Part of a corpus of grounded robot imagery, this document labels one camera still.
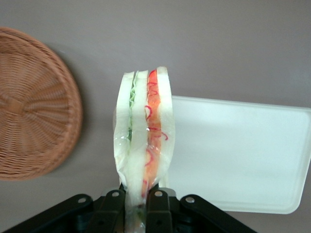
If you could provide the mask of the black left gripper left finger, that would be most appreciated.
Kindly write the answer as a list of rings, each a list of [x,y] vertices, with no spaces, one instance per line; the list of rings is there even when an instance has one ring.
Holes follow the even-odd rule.
[[[125,192],[115,189],[97,200],[75,195],[20,224],[6,233],[122,233]]]

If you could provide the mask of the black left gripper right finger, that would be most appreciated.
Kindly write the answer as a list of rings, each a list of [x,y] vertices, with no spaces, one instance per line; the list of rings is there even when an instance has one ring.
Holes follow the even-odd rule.
[[[180,200],[154,188],[147,199],[147,233],[254,233],[255,231],[194,194]]]

